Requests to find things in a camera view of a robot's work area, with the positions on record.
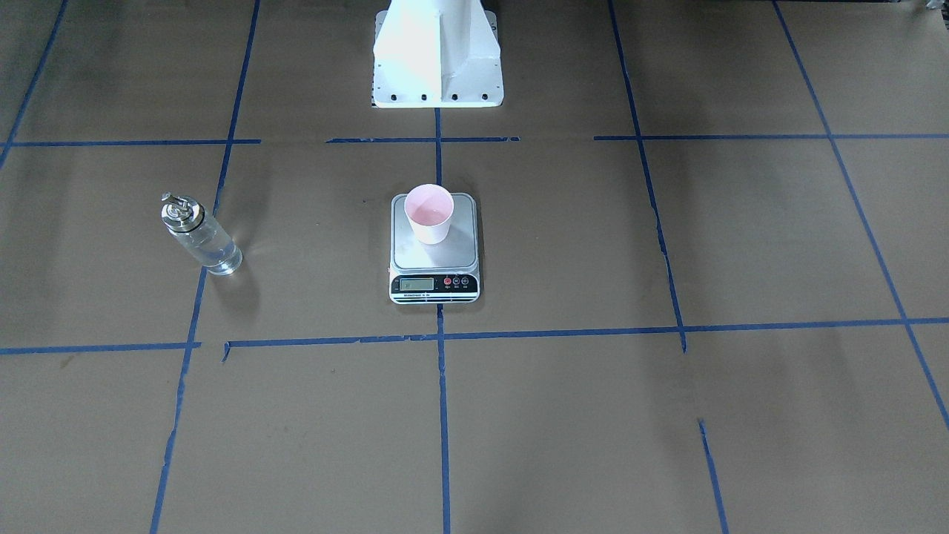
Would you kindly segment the pink paper cup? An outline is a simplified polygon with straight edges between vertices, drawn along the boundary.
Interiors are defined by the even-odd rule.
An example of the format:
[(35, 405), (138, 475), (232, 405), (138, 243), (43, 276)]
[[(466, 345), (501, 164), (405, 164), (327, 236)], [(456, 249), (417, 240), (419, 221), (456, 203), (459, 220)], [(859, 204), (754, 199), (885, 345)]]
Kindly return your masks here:
[(440, 185), (418, 185), (406, 195), (404, 213), (414, 237), (425, 245), (447, 238), (454, 213), (454, 197)]

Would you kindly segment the glass sauce dispenser bottle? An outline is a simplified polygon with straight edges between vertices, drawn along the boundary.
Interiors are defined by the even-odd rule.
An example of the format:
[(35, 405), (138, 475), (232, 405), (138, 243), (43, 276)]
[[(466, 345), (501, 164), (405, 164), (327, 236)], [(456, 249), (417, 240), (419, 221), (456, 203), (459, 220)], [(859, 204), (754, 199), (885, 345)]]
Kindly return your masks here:
[(209, 274), (230, 276), (240, 267), (240, 247), (216, 217), (193, 197), (164, 193), (160, 216), (167, 232)]

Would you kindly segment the digital kitchen scale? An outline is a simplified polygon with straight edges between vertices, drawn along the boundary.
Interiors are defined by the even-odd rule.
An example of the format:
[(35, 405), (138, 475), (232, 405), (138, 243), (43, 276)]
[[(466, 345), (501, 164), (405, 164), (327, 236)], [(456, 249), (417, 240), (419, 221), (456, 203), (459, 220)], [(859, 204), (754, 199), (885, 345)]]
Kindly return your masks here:
[(477, 203), (453, 193), (454, 213), (444, 240), (422, 243), (406, 215), (407, 194), (391, 202), (388, 294), (400, 305), (468, 303), (481, 295)]

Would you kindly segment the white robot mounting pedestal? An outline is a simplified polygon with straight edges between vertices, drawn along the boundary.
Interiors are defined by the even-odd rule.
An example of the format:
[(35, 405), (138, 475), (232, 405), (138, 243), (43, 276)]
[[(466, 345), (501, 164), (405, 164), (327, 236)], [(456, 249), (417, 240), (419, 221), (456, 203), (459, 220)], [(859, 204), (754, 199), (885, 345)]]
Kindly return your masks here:
[(371, 102), (495, 108), (505, 99), (494, 11), (480, 1), (392, 1), (375, 16)]

